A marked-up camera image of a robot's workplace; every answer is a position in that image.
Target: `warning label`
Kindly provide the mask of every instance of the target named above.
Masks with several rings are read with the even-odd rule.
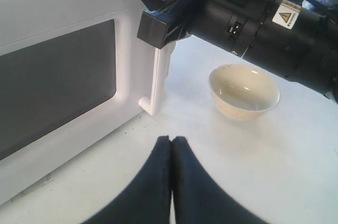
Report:
[[[282,0],[273,22],[287,28],[292,29],[301,11],[301,7],[286,0]]]

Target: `bowl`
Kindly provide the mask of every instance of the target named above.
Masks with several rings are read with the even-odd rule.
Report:
[[[234,120],[251,120],[274,109],[280,91],[272,77],[245,64],[214,69],[209,86],[217,109]]]

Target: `black robotic arm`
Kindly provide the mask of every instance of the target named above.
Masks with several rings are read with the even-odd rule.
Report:
[[[338,100],[337,15],[287,0],[142,0],[138,37],[162,48],[198,36],[289,81]]]

